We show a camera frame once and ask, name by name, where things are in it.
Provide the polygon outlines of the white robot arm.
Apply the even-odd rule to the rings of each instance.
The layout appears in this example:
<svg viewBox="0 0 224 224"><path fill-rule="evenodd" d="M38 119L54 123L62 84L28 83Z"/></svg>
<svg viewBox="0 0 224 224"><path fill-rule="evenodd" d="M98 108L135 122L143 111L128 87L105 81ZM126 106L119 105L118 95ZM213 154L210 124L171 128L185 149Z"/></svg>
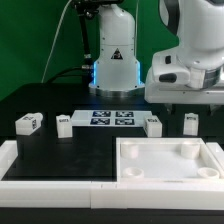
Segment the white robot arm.
<svg viewBox="0 0 224 224"><path fill-rule="evenodd" d="M176 47L153 55L146 81L134 55L135 21L124 0L72 0L82 19L99 17L100 56L92 93L124 97L142 91L149 103L224 105L224 0L158 0Z"/></svg>

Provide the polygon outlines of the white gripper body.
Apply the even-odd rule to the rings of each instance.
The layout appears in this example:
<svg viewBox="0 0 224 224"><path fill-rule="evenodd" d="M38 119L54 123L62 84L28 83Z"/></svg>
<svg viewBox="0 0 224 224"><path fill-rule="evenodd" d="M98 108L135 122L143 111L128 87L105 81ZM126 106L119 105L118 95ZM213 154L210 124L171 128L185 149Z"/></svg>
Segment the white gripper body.
<svg viewBox="0 0 224 224"><path fill-rule="evenodd" d="M185 66L175 49L154 54L145 83L145 100L164 104L224 104L223 68Z"/></svg>

